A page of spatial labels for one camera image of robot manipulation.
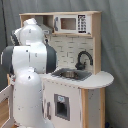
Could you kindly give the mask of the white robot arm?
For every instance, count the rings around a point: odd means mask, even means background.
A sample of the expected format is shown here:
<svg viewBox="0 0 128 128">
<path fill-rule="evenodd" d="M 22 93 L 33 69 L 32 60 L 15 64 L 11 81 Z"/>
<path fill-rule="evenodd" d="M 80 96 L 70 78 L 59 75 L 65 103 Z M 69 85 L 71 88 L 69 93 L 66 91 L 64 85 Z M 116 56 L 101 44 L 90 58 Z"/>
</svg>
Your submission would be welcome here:
<svg viewBox="0 0 128 128">
<path fill-rule="evenodd" d="M 1 54 L 1 65 L 15 78 L 13 117 L 17 128 L 54 128 L 43 114 L 41 74 L 56 69 L 57 55 L 44 43 L 44 32 L 34 18 L 12 32 L 13 45 Z"/>
</svg>

